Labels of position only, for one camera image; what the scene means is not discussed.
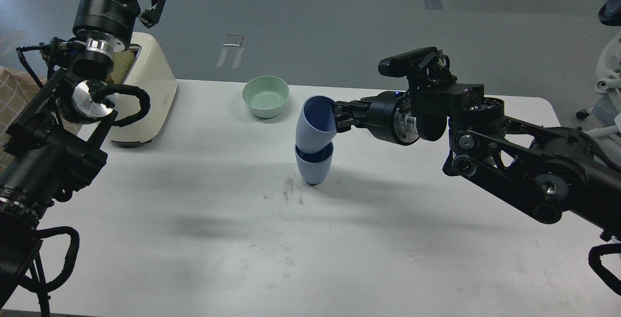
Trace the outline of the black Robotiq gripper image-left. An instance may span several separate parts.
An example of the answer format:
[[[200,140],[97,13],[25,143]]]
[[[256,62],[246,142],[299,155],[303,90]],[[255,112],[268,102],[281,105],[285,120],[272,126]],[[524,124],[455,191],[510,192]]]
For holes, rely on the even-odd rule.
[[[150,0],[140,14],[138,1],[80,0],[73,24],[73,34],[82,39],[104,33],[115,46],[128,46],[137,17],[147,29],[160,22],[166,0]]]

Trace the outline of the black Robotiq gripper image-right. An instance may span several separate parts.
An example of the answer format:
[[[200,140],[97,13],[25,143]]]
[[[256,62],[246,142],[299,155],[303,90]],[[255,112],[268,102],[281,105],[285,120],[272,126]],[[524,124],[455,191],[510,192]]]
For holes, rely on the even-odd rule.
[[[336,101],[332,112],[337,133],[364,128],[375,138],[398,145],[412,145],[421,138],[406,92],[384,91],[358,101]]]

